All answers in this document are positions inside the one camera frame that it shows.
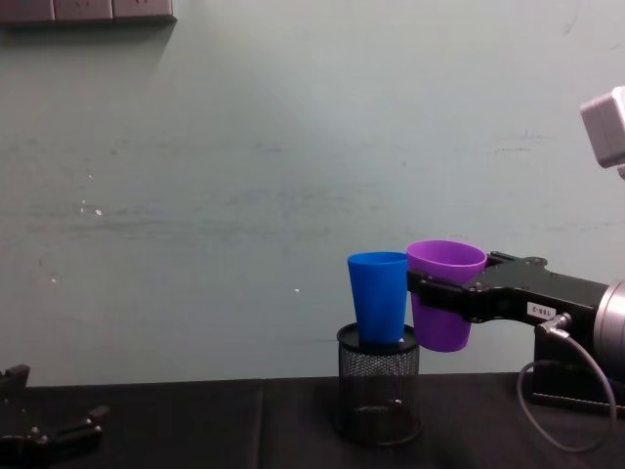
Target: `black table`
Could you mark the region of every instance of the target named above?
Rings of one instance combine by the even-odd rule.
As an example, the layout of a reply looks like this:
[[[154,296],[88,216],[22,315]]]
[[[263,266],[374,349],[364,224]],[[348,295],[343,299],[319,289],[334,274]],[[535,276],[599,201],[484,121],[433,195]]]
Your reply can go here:
[[[60,468],[622,468],[625,421],[598,451],[571,455],[544,442],[516,402],[515,374],[420,376],[425,430],[411,444],[363,448],[332,424],[337,378],[32,388],[29,407],[51,423],[107,404],[97,454]],[[605,417],[532,405],[563,441],[583,443]]]

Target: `cable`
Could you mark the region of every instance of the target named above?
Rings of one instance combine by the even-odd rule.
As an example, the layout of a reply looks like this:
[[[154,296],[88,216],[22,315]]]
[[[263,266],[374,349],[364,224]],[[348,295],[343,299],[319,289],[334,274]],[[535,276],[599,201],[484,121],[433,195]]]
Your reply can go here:
[[[562,451],[566,451],[566,452],[577,452],[577,453],[592,451],[594,449],[597,449],[601,445],[603,445],[612,436],[612,434],[614,433],[614,429],[616,428],[616,399],[614,398],[614,393],[612,392],[612,388],[610,387],[609,382],[607,381],[607,378],[605,377],[604,372],[599,367],[597,362],[595,362],[595,359],[593,359],[591,355],[586,351],[586,349],[584,349],[581,345],[579,345],[570,336],[559,335],[558,333],[549,334],[549,336],[556,338],[560,340],[561,342],[565,342],[569,346],[571,346],[573,349],[575,349],[575,351],[577,351],[577,353],[584,359],[584,361],[588,364],[588,366],[590,366],[593,369],[593,371],[599,378],[599,381],[601,382],[604,388],[605,395],[607,396],[607,403],[609,405],[609,423],[608,423],[607,431],[598,440],[586,446],[570,447],[568,445],[563,445],[562,443],[554,439],[551,435],[549,435],[545,431],[545,429],[541,427],[540,424],[536,421],[534,416],[529,412],[529,410],[527,409],[527,405],[525,403],[525,399],[523,398],[522,388],[521,388],[525,375],[530,369],[534,368],[538,364],[553,364],[556,361],[539,360],[537,362],[528,363],[526,366],[522,368],[522,370],[519,372],[519,378],[517,379],[517,397],[519,398],[519,404],[521,405],[521,408],[523,412],[525,413],[525,416],[529,419],[529,421],[536,428],[536,430],[538,430],[538,432],[545,438],[545,440],[547,440],[556,448],[559,448]]]

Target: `black mesh container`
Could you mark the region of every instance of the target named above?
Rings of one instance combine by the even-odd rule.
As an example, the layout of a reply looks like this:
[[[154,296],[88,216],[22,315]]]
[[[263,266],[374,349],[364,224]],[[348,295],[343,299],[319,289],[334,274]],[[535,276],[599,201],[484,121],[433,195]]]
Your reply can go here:
[[[417,406],[419,347],[407,325],[390,346],[360,344],[356,324],[339,330],[337,427],[346,438],[370,446],[409,442],[421,431]]]

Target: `wall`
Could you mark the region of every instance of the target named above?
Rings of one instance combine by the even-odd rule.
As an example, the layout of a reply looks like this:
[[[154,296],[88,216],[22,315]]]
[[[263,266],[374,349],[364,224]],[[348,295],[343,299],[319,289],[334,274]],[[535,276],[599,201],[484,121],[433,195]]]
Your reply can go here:
[[[0,357],[33,383],[326,375],[345,258],[455,237],[625,273],[578,105],[625,4],[181,0],[0,39]],[[521,324],[424,372],[516,370]]]

